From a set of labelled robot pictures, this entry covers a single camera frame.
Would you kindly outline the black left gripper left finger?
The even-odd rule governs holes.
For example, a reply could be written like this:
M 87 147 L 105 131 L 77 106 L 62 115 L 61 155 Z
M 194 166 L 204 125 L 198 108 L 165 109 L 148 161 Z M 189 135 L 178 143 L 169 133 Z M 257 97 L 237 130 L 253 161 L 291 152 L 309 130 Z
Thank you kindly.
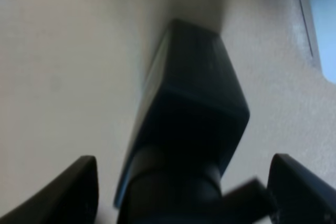
M 97 160 L 81 156 L 1 223 L 94 223 L 98 202 Z

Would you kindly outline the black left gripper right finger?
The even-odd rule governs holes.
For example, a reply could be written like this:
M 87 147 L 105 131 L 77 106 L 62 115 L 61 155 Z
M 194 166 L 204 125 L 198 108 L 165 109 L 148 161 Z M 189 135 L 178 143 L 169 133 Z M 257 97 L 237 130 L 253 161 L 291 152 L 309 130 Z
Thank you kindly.
M 335 223 L 335 189 L 288 154 L 273 156 L 267 189 L 272 223 Z

